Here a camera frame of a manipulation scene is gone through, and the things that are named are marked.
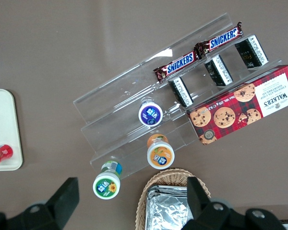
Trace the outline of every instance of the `aluminum foil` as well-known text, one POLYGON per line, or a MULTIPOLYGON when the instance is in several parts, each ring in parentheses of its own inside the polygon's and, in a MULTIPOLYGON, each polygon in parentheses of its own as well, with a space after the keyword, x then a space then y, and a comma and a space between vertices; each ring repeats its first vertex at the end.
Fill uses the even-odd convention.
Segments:
POLYGON ((181 230, 190 219, 187 187, 155 185, 148 190, 146 230, 181 230))

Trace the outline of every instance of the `gray tabletop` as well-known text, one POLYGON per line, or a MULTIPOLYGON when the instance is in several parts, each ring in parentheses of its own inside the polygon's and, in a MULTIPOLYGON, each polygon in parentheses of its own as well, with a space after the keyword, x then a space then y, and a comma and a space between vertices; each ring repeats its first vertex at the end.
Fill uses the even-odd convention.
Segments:
MULTIPOLYGON (((15 97, 24 157, 20 169, 0 172, 0 211, 13 217, 78 177, 80 203, 65 229, 134 229, 158 170, 146 167, 121 181, 116 198, 98 199, 94 152, 72 102, 225 12, 288 64, 288 0, 0 0, 0 89, 15 97)), ((241 213, 263 207, 288 219, 288 107, 214 144, 193 142, 172 166, 241 213)))

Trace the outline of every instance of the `snickers bar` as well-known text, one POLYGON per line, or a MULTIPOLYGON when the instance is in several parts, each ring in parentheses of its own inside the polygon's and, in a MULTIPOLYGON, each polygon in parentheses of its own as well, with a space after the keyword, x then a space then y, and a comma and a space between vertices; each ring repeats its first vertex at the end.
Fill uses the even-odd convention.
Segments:
POLYGON ((198 52, 198 55, 206 55, 216 48, 225 45, 237 38, 243 37, 243 31, 241 29, 241 22, 237 24, 236 27, 225 33, 210 39, 209 41, 199 42, 195 45, 194 51, 198 52))
POLYGON ((181 58, 168 63, 166 66, 161 66, 157 69, 154 69, 155 75, 159 82, 162 82, 164 78, 178 72, 179 70, 185 68, 186 66, 194 63, 200 58, 197 55, 197 52, 192 51, 181 58))

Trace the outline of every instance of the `barcode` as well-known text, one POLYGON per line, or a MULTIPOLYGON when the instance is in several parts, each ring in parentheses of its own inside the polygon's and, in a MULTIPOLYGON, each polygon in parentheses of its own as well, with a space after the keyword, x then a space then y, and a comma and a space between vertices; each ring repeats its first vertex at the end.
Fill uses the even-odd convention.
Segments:
POLYGON ((267 63, 268 60, 267 60, 267 58, 266 58, 266 56, 264 54, 263 49, 261 48, 256 36, 253 35, 253 36, 249 37, 248 40, 249 40, 252 48, 254 49, 254 51, 255 51, 255 53, 256 53, 261 65, 264 65, 265 63, 267 63))
POLYGON ((214 62, 215 62, 215 66, 223 80, 223 82, 228 85, 230 83, 232 83, 232 78, 229 74, 229 72, 227 71, 224 62, 221 60, 220 55, 217 55, 216 57, 213 58, 214 62))
POLYGON ((110 168, 113 169, 113 170, 116 170, 116 167, 117 167, 117 163, 116 162, 112 162, 110 168))
POLYGON ((180 98, 183 100, 183 102, 186 104, 186 107, 190 106, 193 104, 192 98, 187 92, 187 89, 182 83, 182 80, 180 78, 177 78, 174 80, 175 88, 179 92, 180 98))

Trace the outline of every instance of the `small round container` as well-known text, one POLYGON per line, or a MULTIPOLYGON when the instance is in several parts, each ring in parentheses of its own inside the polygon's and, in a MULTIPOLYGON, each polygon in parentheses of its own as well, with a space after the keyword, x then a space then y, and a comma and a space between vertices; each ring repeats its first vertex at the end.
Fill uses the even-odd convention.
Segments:
POLYGON ((166 169, 174 162, 174 150, 164 135, 153 134, 147 141, 147 147, 147 161, 153 168, 166 169))
POLYGON ((101 173, 93 183, 93 191, 97 197, 109 200, 120 191, 120 174, 122 167, 116 161, 107 161, 101 167, 101 173))
POLYGON ((144 98, 139 109, 140 122, 149 127, 159 125, 163 118, 163 112, 151 98, 144 98))
POLYGON ((0 163, 4 160, 11 158, 13 155, 13 150, 9 145, 0 146, 0 163))

